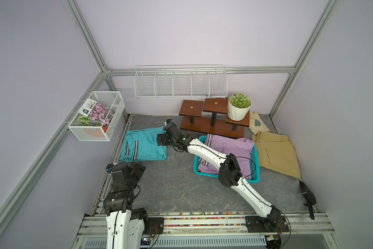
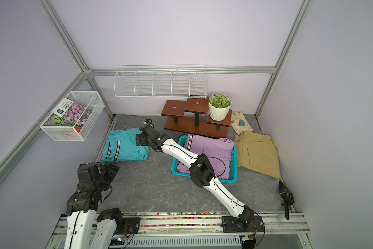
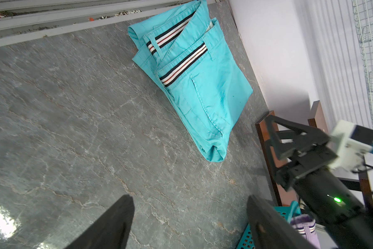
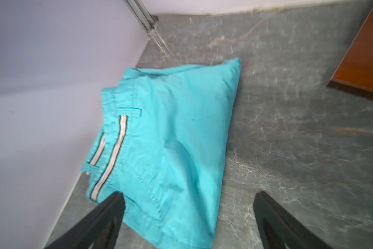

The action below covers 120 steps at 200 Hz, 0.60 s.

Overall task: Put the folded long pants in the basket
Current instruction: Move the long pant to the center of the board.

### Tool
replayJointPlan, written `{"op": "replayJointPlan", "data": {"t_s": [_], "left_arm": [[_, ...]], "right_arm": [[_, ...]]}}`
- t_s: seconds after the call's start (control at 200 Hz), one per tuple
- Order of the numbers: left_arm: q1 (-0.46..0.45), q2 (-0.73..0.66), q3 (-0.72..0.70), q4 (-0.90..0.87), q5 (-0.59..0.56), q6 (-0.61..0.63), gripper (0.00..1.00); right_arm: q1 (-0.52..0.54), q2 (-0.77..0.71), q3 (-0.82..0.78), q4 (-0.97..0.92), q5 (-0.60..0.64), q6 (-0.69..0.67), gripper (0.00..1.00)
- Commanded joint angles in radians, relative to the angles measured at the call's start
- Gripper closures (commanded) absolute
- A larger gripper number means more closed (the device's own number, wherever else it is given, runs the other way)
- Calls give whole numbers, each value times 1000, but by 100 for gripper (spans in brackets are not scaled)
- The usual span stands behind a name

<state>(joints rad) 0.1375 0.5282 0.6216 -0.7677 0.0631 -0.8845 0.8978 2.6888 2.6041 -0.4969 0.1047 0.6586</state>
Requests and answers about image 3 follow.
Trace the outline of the teal plastic basket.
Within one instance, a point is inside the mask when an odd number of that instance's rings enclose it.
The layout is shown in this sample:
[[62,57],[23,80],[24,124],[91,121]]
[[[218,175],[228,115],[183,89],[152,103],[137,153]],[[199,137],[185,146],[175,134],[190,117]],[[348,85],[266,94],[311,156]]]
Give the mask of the teal plastic basket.
[[[254,200],[263,206],[256,205]],[[292,201],[290,206],[275,206],[270,210],[267,203],[250,197],[248,205],[251,207],[248,211],[249,223],[237,245],[238,249],[290,249],[303,241],[290,226],[291,220],[301,214],[298,202]]]

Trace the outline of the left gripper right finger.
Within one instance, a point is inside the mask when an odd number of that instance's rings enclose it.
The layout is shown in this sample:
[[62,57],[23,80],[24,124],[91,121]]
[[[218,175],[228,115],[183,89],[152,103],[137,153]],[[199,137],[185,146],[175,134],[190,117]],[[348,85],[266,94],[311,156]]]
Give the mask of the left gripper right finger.
[[266,200],[251,195],[247,215],[256,249],[313,249]]

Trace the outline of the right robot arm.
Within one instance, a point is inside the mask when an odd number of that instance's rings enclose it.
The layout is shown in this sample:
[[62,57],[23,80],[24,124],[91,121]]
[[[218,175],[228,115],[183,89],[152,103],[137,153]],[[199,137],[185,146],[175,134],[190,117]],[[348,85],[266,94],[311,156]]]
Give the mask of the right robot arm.
[[271,176],[294,189],[341,249],[373,249],[373,211],[333,174],[359,172],[373,154],[373,130],[341,120],[330,134],[269,115],[265,143]]

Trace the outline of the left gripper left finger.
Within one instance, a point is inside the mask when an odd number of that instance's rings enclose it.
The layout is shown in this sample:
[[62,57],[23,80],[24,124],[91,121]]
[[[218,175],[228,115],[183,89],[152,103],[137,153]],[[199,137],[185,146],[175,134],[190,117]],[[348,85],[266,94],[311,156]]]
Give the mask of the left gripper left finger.
[[123,195],[68,249],[125,249],[135,213],[133,197]]

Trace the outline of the purple pants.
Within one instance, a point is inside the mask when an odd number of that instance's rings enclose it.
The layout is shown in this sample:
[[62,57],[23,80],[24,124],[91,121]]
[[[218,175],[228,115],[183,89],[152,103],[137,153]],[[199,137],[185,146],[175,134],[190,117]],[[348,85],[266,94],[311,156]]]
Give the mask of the purple pants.
[[315,248],[320,249],[316,220],[308,214],[301,214],[291,219],[290,225]]

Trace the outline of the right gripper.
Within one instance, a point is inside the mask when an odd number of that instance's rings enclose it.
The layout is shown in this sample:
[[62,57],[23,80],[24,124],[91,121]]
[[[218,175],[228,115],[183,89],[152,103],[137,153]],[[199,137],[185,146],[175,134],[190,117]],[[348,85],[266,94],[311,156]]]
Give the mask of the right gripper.
[[336,158],[335,152],[327,146],[330,137],[318,128],[273,115],[267,116],[265,123],[277,159],[290,160],[274,168],[275,181],[285,190]]

